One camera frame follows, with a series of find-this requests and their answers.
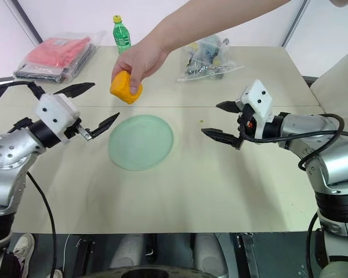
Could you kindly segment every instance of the plastic bag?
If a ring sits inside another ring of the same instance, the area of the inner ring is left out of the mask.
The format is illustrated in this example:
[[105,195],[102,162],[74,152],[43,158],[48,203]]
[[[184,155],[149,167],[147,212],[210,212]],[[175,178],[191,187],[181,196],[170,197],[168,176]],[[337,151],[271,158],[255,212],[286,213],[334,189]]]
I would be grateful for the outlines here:
[[14,72],[17,78],[65,83],[93,57],[104,33],[62,33],[38,45]]
[[222,79],[223,74],[242,68],[228,53],[228,38],[219,34],[211,35],[183,48],[185,62],[178,81],[188,81],[206,77]]

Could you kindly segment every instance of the sneaker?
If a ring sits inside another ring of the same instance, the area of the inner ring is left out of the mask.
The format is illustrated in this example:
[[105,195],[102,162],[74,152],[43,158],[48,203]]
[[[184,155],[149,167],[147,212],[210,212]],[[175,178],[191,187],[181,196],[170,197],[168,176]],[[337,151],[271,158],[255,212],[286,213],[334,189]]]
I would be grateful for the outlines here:
[[54,271],[54,276],[53,276],[53,278],[63,278],[62,271],[60,271],[59,269],[56,269],[56,270]]
[[28,265],[35,248],[35,239],[32,234],[25,233],[16,243],[13,254],[18,258],[21,265],[21,278],[26,278],[28,275]]

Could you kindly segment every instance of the green glass plate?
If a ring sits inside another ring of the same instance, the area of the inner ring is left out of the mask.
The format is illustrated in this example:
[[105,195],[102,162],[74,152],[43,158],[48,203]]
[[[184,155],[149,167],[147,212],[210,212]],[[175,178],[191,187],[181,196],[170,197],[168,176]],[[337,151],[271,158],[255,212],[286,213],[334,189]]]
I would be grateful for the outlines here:
[[110,159],[127,170],[145,170],[159,164],[173,145],[173,131],[163,119],[152,115],[131,117],[111,133]]

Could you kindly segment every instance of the yellow object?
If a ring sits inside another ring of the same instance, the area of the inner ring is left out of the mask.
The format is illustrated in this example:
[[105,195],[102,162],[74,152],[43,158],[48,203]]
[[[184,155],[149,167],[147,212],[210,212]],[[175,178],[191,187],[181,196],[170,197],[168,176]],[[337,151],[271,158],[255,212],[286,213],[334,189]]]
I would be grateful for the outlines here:
[[114,16],[113,19],[114,19],[114,23],[120,23],[120,22],[122,22],[121,16]]
[[110,93],[117,96],[127,104],[132,104],[142,93],[143,86],[139,85],[136,94],[130,94],[130,74],[127,71],[121,71],[115,76],[110,87]]

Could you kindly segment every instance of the table surface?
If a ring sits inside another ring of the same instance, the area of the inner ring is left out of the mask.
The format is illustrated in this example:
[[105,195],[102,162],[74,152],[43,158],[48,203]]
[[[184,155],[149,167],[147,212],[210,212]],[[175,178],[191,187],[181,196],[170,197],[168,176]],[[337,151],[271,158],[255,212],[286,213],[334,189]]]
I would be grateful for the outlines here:
[[[101,47],[73,82],[96,82],[75,98],[84,127],[120,112],[114,126],[141,114],[163,118],[174,133],[168,157],[145,171],[119,168],[108,158],[110,132],[86,142],[75,137],[40,156],[31,173],[52,207],[59,233],[279,232],[303,231],[316,210],[314,193],[296,165],[298,158],[276,144],[245,142],[236,151],[204,136],[215,127],[234,133],[235,115],[213,106],[234,100],[243,85],[259,78],[274,97],[275,113],[322,113],[285,50],[232,47],[244,69],[222,80],[177,83],[173,53],[158,74],[144,82],[131,107],[109,95],[113,47]],[[65,85],[45,84],[55,92]],[[36,119],[36,99],[11,88],[0,100],[0,134],[25,116]],[[16,214],[16,232],[50,232],[44,204],[27,181]]]

